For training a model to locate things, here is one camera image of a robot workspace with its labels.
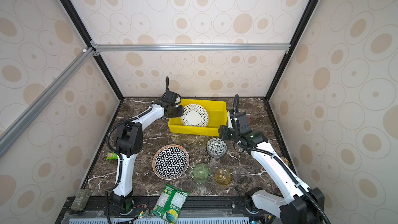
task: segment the small green package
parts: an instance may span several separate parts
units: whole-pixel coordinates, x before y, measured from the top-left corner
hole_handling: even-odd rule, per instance
[[[188,194],[189,192],[166,184],[152,213],[167,222],[176,224],[181,207],[188,197]]]
[[[108,152],[108,155],[106,156],[105,161],[107,161],[107,160],[109,160],[109,159],[117,159],[116,153]]]

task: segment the marble tabletop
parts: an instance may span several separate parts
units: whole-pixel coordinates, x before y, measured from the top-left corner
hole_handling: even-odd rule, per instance
[[[227,110],[230,110],[233,104],[233,98],[196,99],[225,101]],[[153,100],[154,98],[126,98],[117,113],[115,123],[144,111]],[[250,119],[252,130],[263,132],[275,151],[281,156],[262,99],[240,98],[239,111],[246,112],[247,117]],[[241,194],[254,187],[262,187],[271,194],[281,195],[274,181],[262,166],[246,152],[242,154],[236,152],[232,141],[226,141],[227,153],[225,156],[220,159],[213,159],[206,152],[206,143],[213,137],[171,133],[167,123],[167,118],[160,118],[144,131],[144,145],[135,160],[132,177],[133,195],[159,195],[166,183],[188,191],[190,195],[194,196],[237,195],[234,189],[236,186]],[[157,177],[152,169],[152,159],[155,153],[168,144],[181,145],[187,150],[190,158],[186,172],[174,180],[163,180]],[[104,145],[86,184],[86,189],[92,191],[92,196],[105,195],[105,190],[112,187],[115,183],[117,160],[106,161],[107,152],[109,150]],[[193,167],[198,163],[207,164],[210,169],[209,178],[202,184],[198,184],[192,177]],[[218,168],[226,168],[232,173],[230,185],[220,186],[215,182],[214,173]]]

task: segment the glass cup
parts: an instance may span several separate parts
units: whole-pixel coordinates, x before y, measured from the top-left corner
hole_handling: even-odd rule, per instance
[[[207,165],[203,163],[199,163],[193,168],[192,174],[195,181],[197,181],[198,183],[203,183],[209,177],[209,167],[207,167]]]
[[[225,168],[220,168],[214,173],[214,180],[216,180],[219,185],[228,185],[232,180],[231,172]]]

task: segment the snack bag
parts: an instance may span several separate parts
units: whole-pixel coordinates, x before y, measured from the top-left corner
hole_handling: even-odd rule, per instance
[[[152,213],[167,222],[176,224],[181,207],[188,195],[189,192],[182,191],[170,184],[166,184],[163,192],[160,194],[156,206],[152,210]]]
[[[109,160],[109,159],[117,159],[116,153],[108,152],[108,155],[106,156],[105,161],[107,161],[107,160]]]

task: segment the wallpaper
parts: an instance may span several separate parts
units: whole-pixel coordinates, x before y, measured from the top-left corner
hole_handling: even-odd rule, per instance
[[[0,135],[84,43],[57,0],[0,0]]]
[[[169,88],[183,97],[261,96],[284,50],[206,52],[102,52],[125,97],[161,96]]]
[[[397,0],[321,0],[271,98],[333,224],[396,223]]]
[[[73,0],[99,44],[290,42],[308,0]]]
[[[119,101],[91,57],[0,159],[0,223],[52,224]]]

